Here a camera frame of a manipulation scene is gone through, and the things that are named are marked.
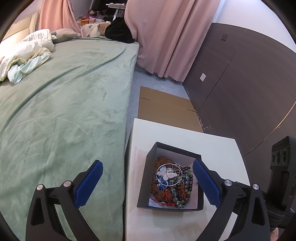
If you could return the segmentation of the black jewelry box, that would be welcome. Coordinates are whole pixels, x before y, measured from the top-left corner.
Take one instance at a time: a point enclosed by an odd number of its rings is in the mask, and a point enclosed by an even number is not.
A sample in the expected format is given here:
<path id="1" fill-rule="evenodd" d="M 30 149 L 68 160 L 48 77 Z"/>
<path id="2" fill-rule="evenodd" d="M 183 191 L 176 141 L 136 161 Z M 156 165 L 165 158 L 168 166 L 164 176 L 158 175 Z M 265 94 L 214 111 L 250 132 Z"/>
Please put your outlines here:
<path id="1" fill-rule="evenodd" d="M 200 211 L 204 192 L 193 173 L 201 155 L 156 142 L 145 160 L 138 208 L 165 211 Z"/>

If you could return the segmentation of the thin silver bangle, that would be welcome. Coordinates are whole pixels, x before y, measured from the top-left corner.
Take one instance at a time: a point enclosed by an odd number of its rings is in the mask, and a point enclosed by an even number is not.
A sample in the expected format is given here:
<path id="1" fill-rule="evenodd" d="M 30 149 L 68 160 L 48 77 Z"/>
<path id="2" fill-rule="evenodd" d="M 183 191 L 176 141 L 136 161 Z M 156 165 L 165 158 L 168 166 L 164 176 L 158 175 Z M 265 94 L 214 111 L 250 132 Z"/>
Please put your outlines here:
<path id="1" fill-rule="evenodd" d="M 173 187 L 180 183 L 183 177 L 182 169 L 174 163 L 159 166 L 156 172 L 157 184 L 165 187 Z"/>

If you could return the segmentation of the white butterfly pendant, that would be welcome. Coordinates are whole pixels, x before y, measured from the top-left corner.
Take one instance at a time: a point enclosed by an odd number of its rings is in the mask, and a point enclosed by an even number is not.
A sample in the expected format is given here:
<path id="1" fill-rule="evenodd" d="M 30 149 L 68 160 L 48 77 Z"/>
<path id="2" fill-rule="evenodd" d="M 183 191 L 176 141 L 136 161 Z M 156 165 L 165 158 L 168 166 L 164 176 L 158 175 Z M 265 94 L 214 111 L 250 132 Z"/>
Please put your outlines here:
<path id="1" fill-rule="evenodd" d="M 174 179 L 178 177 L 178 174 L 172 168 L 161 166 L 156 172 L 156 179 L 159 183 L 165 186 L 171 186 L 174 184 Z"/>

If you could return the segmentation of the flattened brown cardboard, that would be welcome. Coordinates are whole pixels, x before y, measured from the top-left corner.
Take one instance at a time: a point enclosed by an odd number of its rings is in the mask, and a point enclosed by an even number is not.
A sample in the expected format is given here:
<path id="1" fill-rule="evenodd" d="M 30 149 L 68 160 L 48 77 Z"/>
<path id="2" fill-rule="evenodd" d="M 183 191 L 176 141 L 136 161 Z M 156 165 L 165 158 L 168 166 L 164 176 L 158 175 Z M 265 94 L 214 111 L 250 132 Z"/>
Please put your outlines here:
<path id="1" fill-rule="evenodd" d="M 190 100 L 148 87 L 140 88 L 138 118 L 203 132 Z"/>

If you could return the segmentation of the white crumpled duvet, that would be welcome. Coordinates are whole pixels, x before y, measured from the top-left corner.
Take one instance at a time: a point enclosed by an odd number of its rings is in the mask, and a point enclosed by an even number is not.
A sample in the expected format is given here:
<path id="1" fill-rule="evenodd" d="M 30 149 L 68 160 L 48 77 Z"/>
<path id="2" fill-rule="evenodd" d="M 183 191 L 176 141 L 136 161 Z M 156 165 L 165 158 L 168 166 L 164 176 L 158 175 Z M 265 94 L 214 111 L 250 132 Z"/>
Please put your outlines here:
<path id="1" fill-rule="evenodd" d="M 1 81 L 18 84 L 26 75 L 45 63 L 55 50 L 56 32 L 37 30 L 11 47 L 1 60 Z"/>

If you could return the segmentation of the grey plush pillow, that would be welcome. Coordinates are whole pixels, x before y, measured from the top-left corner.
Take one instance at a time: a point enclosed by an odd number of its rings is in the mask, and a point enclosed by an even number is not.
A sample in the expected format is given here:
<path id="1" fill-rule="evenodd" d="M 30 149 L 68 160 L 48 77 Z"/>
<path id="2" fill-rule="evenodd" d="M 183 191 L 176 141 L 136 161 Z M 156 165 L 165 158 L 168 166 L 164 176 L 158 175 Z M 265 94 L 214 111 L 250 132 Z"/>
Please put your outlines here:
<path id="1" fill-rule="evenodd" d="M 51 32 L 53 43 L 69 41 L 75 37 L 81 37 L 81 34 L 73 29 L 62 28 Z"/>

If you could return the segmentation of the pink curtain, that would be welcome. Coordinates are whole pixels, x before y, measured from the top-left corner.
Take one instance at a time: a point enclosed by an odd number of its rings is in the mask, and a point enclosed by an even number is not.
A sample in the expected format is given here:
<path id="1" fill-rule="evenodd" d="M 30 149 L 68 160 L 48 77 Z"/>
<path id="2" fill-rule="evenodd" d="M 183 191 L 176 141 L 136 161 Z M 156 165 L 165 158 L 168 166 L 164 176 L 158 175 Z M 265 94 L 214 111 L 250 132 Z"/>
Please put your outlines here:
<path id="1" fill-rule="evenodd" d="M 125 22 L 139 43 L 137 65 L 158 77 L 184 82 L 219 4 L 128 0 Z"/>
<path id="2" fill-rule="evenodd" d="M 38 30 L 71 29 L 81 37 L 81 28 L 78 26 L 72 9 L 72 1 L 44 0 L 39 14 Z"/>

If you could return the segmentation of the black clothing pile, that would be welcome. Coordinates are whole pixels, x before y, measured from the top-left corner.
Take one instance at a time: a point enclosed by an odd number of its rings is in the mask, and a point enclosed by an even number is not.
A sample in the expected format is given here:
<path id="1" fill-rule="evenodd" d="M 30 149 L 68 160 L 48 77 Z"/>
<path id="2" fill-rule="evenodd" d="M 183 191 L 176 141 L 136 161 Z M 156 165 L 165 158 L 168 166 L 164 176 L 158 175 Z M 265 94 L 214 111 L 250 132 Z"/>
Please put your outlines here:
<path id="1" fill-rule="evenodd" d="M 125 19 L 118 17 L 105 30 L 105 37 L 111 40 L 131 44 L 135 42 Z"/>

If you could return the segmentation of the white wall socket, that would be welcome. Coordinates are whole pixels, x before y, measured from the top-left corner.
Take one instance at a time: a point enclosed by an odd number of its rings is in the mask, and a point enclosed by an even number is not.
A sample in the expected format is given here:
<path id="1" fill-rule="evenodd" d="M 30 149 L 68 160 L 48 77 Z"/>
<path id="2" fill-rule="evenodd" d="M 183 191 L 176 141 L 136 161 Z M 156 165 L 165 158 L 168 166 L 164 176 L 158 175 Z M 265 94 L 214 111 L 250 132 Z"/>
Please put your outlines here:
<path id="1" fill-rule="evenodd" d="M 206 74 L 202 73 L 200 76 L 200 80 L 203 82 L 206 78 Z"/>

